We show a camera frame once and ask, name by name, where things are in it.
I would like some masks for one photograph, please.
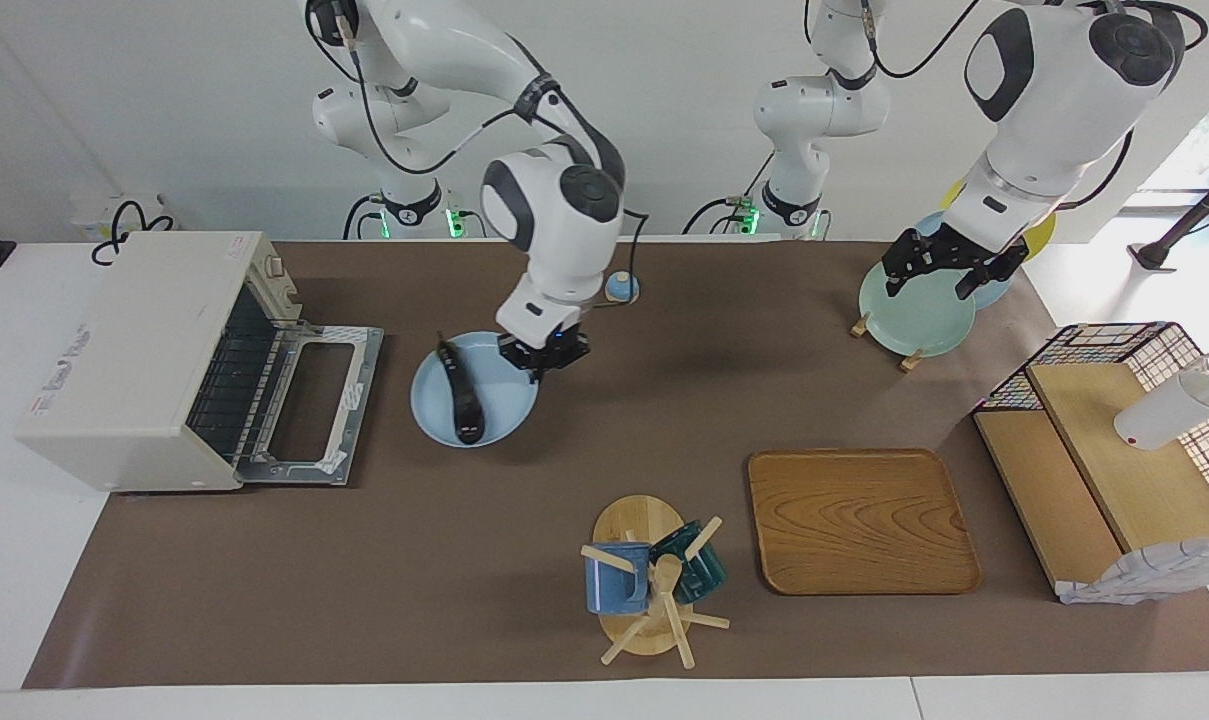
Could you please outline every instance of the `white bottle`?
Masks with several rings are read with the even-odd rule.
[[[1130,446],[1157,451],[1209,419],[1209,352],[1115,418]]]

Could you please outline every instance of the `table mat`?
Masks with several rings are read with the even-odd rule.
[[[781,594],[956,594],[982,583],[933,452],[765,451],[747,474],[760,573]]]
[[[409,413],[445,333],[493,329],[525,259],[482,243],[280,243],[312,323],[393,333],[345,488],[111,497],[25,687],[536,683],[1209,670],[1209,594],[1055,602],[982,439],[974,402],[1052,333],[1025,277],[951,354],[848,337],[874,243],[644,245],[644,296],[586,323],[527,423],[481,449]],[[624,249],[617,262],[623,262]],[[804,447],[936,451],[984,571],[935,597],[782,597],[754,561],[746,460]],[[731,619],[673,654],[598,663],[582,557],[598,512],[650,493],[723,516]]]

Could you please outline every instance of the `white wall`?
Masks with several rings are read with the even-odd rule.
[[[760,83],[822,72],[796,0],[473,2],[621,147],[627,203],[655,213],[650,232],[677,232],[701,202],[745,187],[769,150],[750,114]],[[1192,4],[1209,18],[1209,0]],[[897,2],[880,40],[887,64],[918,60],[964,5]],[[984,2],[930,69],[892,82],[878,135],[829,143],[833,237],[896,237],[973,163],[993,128],[966,94],[962,64],[1005,6]],[[334,237],[374,182],[361,159],[311,128],[311,97],[343,80],[297,16],[294,0],[0,0],[1,232],[74,240],[69,193],[114,186],[164,193],[193,228]],[[452,145],[498,109],[458,97],[450,117],[415,135]],[[1062,240],[1088,240],[1207,109],[1209,42],[1139,126],[1115,188],[1065,220]],[[486,161],[531,141],[508,123],[444,170],[464,201]]]

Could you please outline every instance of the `power outlet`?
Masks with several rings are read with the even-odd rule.
[[[70,223],[79,230],[80,237],[87,242],[105,242],[111,238],[111,220],[115,219],[115,210],[126,201],[135,201],[141,205],[149,222],[155,222],[160,215],[173,215],[164,209],[164,202],[157,194],[128,193],[111,197],[83,197],[73,199],[75,213],[70,217]],[[141,217],[138,217],[137,209],[127,209],[120,215],[120,234],[137,232],[141,230]]]

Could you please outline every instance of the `brown table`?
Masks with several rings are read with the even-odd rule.
[[[1209,670],[1209,594],[1058,605],[966,414],[1042,346],[1025,278],[914,373],[848,337],[883,246],[654,245],[644,297],[598,310],[592,354],[514,436],[435,445],[407,384],[436,329],[492,329],[522,269],[499,245],[284,245],[312,323],[394,336],[347,488],[112,497],[25,683],[516,683]],[[314,410],[316,416],[322,410]],[[951,471],[984,582],[956,597],[781,597],[754,559],[745,461],[925,447]],[[630,493],[722,515],[728,582],[698,667],[623,656],[585,610],[578,546]]]

